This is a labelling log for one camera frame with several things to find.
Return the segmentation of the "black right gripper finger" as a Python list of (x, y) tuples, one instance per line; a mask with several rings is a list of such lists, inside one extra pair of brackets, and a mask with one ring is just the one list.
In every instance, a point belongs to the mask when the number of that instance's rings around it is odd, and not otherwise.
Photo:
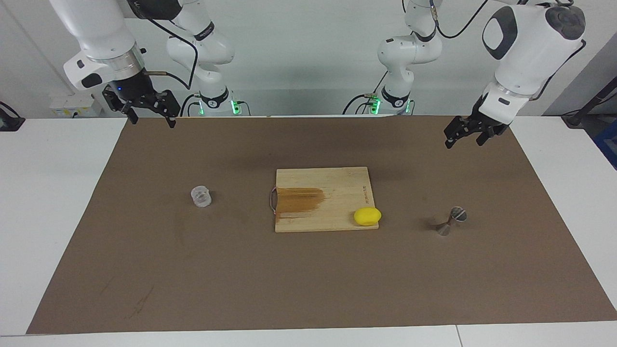
[(113, 88), (104, 88), (102, 96), (105, 99), (108, 107), (114, 112), (121, 112), (127, 117), (132, 124), (137, 124), (139, 117), (132, 108), (132, 103), (124, 103), (114, 92)]
[(171, 90), (146, 94), (145, 106), (148, 110), (162, 116), (169, 128), (175, 127), (176, 117), (179, 116), (181, 107)]

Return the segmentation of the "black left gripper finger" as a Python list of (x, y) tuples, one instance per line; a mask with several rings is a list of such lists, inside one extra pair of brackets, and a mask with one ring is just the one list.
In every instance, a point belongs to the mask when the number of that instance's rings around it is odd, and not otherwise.
[(476, 139), (476, 143), (479, 147), (482, 147), (489, 139), (494, 136), (500, 136), (502, 134), (502, 127), (487, 127), (480, 136)]
[(445, 127), (445, 147), (450, 149), (463, 137), (481, 132), (482, 121), (470, 117), (455, 116)]

